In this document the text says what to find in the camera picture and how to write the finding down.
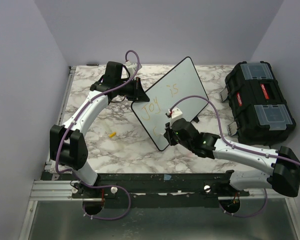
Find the yellow object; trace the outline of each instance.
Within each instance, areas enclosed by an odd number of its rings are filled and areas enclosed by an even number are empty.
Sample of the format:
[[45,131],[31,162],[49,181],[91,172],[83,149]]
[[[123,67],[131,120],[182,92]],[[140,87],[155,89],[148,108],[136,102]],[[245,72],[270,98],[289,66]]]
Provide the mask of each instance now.
[[117,134],[117,133],[114,131],[113,133],[111,133],[111,134],[109,135],[109,138],[113,138],[116,134]]

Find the marble surface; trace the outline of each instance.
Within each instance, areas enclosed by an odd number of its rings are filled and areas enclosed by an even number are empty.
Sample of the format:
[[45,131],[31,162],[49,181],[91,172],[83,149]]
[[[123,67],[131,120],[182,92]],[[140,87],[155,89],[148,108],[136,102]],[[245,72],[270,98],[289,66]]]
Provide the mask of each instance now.
[[[196,65],[196,70],[209,99],[215,104],[221,117],[223,133],[233,121],[228,103],[221,103],[219,92],[225,86],[225,77],[232,65]],[[173,66],[143,65],[138,73],[146,90]],[[63,121],[68,120],[84,102],[90,85],[98,81],[105,66],[78,66],[65,108]],[[132,112],[131,102],[111,103],[91,125],[85,136],[88,162],[98,173],[223,173],[226,170],[250,170],[236,162],[222,159],[200,158],[180,145],[159,151]],[[199,123],[193,123],[200,132],[218,134],[215,112],[207,106],[199,114]],[[52,162],[51,172],[55,172]]]

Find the white wall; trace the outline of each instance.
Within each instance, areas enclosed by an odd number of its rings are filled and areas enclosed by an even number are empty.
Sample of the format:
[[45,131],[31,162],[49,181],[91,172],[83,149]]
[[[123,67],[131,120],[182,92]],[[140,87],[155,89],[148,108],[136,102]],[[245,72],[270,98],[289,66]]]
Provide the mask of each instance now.
[[249,60],[283,0],[34,0],[71,65]]
[[[251,60],[272,66],[297,124],[285,145],[300,160],[300,0],[283,2]],[[300,191],[296,202],[300,213]]]
[[0,240],[19,237],[67,66],[33,0],[0,0]]

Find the toolbox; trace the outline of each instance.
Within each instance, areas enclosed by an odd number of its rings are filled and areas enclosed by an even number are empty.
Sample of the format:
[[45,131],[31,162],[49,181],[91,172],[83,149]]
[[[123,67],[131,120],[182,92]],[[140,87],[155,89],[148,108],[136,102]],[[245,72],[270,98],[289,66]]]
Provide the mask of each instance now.
[[234,122],[228,133],[239,143],[270,146],[296,128],[287,101],[268,62],[240,62],[225,78],[222,101],[229,100]]

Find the white board with black edge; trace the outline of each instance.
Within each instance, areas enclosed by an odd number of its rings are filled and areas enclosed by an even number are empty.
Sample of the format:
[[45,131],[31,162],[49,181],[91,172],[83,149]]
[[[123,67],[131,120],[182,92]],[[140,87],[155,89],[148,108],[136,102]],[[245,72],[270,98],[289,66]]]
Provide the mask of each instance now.
[[[133,102],[131,109],[160,151],[169,145],[163,135],[165,125],[169,122],[166,116],[168,109],[178,100],[190,95],[208,98],[190,57],[179,62],[145,93],[150,102]],[[194,97],[180,102],[178,108],[182,111],[183,118],[191,121],[207,104],[207,101]]]

